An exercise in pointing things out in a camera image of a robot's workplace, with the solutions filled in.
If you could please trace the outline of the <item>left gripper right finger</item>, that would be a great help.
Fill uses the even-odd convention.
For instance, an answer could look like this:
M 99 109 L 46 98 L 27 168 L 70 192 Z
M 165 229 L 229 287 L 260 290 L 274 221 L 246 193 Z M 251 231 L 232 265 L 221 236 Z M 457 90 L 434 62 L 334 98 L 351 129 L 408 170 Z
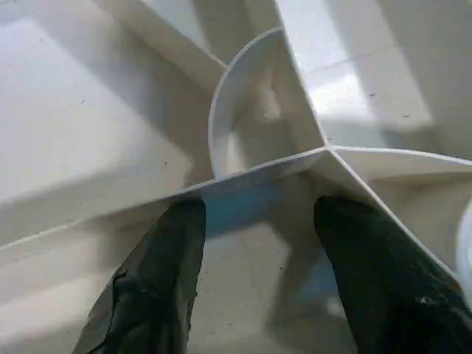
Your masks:
M 384 212 L 327 195 L 313 207 L 358 353 L 470 353 L 458 285 Z

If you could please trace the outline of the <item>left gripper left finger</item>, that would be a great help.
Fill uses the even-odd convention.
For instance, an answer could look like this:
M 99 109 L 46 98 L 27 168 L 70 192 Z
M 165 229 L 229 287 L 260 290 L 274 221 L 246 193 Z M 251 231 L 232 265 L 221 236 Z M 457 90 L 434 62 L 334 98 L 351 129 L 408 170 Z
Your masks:
M 204 201 L 170 205 L 104 287 L 74 353 L 186 353 L 206 224 Z

